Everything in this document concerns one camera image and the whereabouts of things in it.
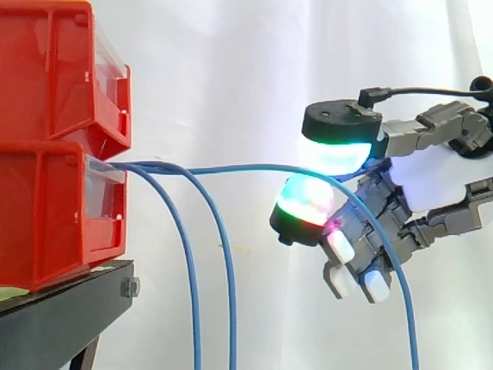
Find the stacked red bin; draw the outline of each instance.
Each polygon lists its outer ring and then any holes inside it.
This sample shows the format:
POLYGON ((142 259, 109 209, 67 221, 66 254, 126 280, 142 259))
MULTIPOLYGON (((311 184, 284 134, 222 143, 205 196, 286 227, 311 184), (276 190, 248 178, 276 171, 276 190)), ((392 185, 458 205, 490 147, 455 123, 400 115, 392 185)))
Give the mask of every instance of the stacked red bin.
POLYGON ((124 253, 129 79, 88 2, 0 0, 0 287, 124 253))

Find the black metal stand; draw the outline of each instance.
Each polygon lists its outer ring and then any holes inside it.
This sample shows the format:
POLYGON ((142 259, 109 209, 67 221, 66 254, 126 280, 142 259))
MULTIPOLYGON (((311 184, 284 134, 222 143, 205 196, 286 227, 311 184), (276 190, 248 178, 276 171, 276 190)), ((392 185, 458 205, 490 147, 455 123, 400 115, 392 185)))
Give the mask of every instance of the black metal stand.
POLYGON ((99 335, 132 305, 133 261, 24 297, 0 302, 0 369, 92 368, 99 335))

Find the white fabric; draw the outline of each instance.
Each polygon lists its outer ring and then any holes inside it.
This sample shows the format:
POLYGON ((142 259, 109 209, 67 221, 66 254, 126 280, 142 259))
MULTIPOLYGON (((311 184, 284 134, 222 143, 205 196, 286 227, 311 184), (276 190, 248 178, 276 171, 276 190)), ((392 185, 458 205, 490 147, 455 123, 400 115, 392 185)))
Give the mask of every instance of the white fabric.
MULTIPOLYGON (((133 150, 120 159, 296 163, 308 103, 356 98, 368 86, 467 88, 481 67, 493 74, 491 5, 470 3, 472 17, 465 0, 94 0, 99 23, 132 66, 133 150)), ((381 108, 386 117, 411 118, 439 101, 400 97, 381 108)), ((238 369, 409 368, 395 279, 383 304, 369 305, 361 293, 337 301, 322 279, 320 249, 277 243, 268 218, 284 179, 203 179, 234 249, 238 369)), ((185 180, 161 182, 193 242, 203 368, 225 369, 226 284, 215 225, 185 180)), ((102 336, 96 369, 191 369, 182 247, 153 190, 135 177, 130 185, 126 257, 136 259, 142 294, 102 336)), ((405 265, 422 368, 493 368, 491 233, 443 240, 405 265)))

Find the cyan light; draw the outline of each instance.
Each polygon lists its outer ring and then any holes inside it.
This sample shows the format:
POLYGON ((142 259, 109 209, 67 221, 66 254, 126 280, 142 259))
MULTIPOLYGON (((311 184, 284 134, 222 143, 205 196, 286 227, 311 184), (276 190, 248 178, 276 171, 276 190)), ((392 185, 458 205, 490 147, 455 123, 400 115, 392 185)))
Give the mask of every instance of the cyan light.
MULTIPOLYGON (((303 136, 299 151, 301 166, 336 176, 358 171, 370 155, 371 144, 327 145, 303 136)), ((322 180, 296 174, 286 182, 277 205, 297 219, 323 226, 334 209, 334 192, 322 180)))

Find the blue cable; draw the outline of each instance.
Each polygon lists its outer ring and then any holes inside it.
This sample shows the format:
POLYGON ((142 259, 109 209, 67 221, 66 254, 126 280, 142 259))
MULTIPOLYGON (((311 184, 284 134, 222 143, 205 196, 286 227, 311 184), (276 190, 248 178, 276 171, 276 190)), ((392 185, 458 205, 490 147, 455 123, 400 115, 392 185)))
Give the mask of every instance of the blue cable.
POLYGON ((159 163, 159 168, 184 175, 184 177, 186 177, 202 194, 207 204, 209 205, 214 220, 216 221, 221 244, 223 245, 223 254, 224 262, 226 265, 226 278, 228 286, 228 303, 230 308, 230 370, 236 370, 236 283, 234 277, 233 258, 231 256, 230 240, 228 238, 226 228, 224 227, 223 219, 220 216, 220 213, 217 210, 217 206, 214 203, 212 197, 209 195, 201 182, 199 182, 198 179, 191 174, 191 172, 173 163, 159 163))
POLYGON ((115 168, 119 170, 126 170, 134 172, 141 176, 145 181, 153 187, 164 200, 164 203, 169 208, 169 212, 173 217, 176 227, 178 228, 179 235, 183 242, 183 249, 185 251, 186 266, 188 269, 188 280, 190 285, 190 300, 192 301, 192 325, 193 325, 193 368, 195 370, 202 369, 202 347, 200 344, 200 306, 199 306, 199 290, 197 287, 197 279, 195 273, 195 264, 193 263, 193 252, 190 246, 190 240, 186 233, 185 227, 178 210, 176 209, 173 201, 169 197, 168 193, 163 187, 143 168, 135 166, 131 163, 112 163, 115 168))
MULTIPOLYGON (((137 162, 137 165, 143 166, 150 173, 169 175, 172 174, 169 170, 163 169, 160 162, 137 162)), ((233 165, 233 166, 215 166, 206 168, 195 168, 189 170, 194 175, 209 175, 216 173, 230 173, 230 172, 246 172, 246 171, 277 171, 277 172, 289 172, 289 173, 301 173, 303 175, 316 177, 320 180, 326 181, 333 187, 336 187, 340 192, 342 192, 346 197, 348 197, 357 208, 364 215, 364 217, 370 221, 371 225, 377 231, 378 236, 382 240, 384 248, 391 259, 392 267, 394 268, 397 279, 401 286, 402 294, 404 296, 404 305, 406 308, 407 316, 407 332, 409 334, 409 346, 411 352, 411 364, 413 370, 419 370, 419 357, 418 357, 418 340, 416 337, 416 326, 414 322, 414 309, 411 298, 411 291, 409 285, 407 284, 404 271, 402 270, 401 262, 399 257, 395 252, 394 247, 385 235, 385 231, 377 221, 375 216, 368 209, 366 204, 360 200, 353 192, 351 192, 346 186, 340 183, 333 177, 324 176, 320 173, 307 170, 304 168, 296 166, 284 166, 280 164, 244 164, 244 165, 233 165)))

